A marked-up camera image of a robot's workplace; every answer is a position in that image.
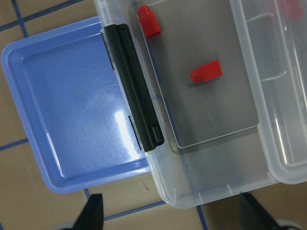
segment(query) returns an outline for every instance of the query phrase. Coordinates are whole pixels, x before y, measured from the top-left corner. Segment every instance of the beige floor tile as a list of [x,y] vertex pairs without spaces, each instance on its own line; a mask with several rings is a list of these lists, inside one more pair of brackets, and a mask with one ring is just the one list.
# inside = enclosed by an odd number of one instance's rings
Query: beige floor tile
[[29,36],[97,15],[94,1],[85,0],[25,23]]
[[275,184],[252,192],[275,218],[298,223],[307,229],[307,183]]
[[240,230],[238,195],[202,205],[210,230]]
[[50,230],[75,221],[86,198],[67,195],[44,184],[28,143],[0,152],[0,221],[5,230]]
[[104,229],[112,230],[201,230],[196,208],[176,209],[161,205],[124,217],[106,221]]
[[89,188],[89,192],[103,194],[106,217],[161,201],[150,173]]
[[[0,32],[0,52],[4,47],[23,38],[19,26]],[[0,65],[0,146],[26,137],[9,86]]]
[[16,21],[17,17],[11,0],[0,0],[0,25]]
[[67,0],[17,0],[20,14],[26,17],[30,14],[43,11]]

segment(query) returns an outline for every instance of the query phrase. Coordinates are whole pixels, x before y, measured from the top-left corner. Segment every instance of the container lid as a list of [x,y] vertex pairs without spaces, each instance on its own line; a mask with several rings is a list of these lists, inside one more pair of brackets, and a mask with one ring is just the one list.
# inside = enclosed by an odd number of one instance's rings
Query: container lid
[[148,172],[98,17],[8,45],[2,66],[50,190]]

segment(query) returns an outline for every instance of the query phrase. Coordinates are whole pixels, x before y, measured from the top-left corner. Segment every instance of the red plastic cap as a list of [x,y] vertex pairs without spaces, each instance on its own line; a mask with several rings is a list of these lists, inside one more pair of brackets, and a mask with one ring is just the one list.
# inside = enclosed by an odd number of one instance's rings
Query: red plastic cap
[[278,0],[278,8],[281,15],[294,22],[298,22],[304,16],[304,9],[300,6],[300,0]]
[[218,60],[203,65],[190,73],[190,77],[195,84],[211,81],[221,75],[223,75],[223,72]]
[[149,6],[141,6],[138,9],[137,14],[139,16],[143,33],[147,39],[151,39],[161,33],[159,22]]

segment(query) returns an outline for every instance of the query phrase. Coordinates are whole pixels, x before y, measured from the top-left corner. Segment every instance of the black latch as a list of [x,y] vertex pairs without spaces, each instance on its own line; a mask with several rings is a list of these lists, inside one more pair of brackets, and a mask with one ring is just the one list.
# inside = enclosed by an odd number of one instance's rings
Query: black latch
[[116,65],[145,152],[164,143],[141,65],[126,24],[104,28],[106,46]]

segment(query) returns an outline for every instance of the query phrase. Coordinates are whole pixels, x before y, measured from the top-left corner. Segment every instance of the plastic compartment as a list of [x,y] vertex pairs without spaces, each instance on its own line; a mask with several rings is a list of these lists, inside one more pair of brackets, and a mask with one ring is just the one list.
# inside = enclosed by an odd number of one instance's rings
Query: plastic compartment
[[149,171],[98,17],[8,45],[2,66],[46,185],[69,193]]
[[[162,29],[149,42],[136,17],[144,4]],[[166,137],[164,145],[146,153],[164,201],[188,208],[276,181],[307,179],[306,1],[96,0],[96,5],[105,25],[130,27]],[[187,87],[188,72],[214,59],[221,60],[224,75]],[[195,98],[197,90],[207,97]],[[231,119],[223,120],[219,109]],[[236,120],[240,111],[246,117]],[[206,114],[213,116],[212,124],[201,116]],[[192,133],[177,132],[178,126]]]

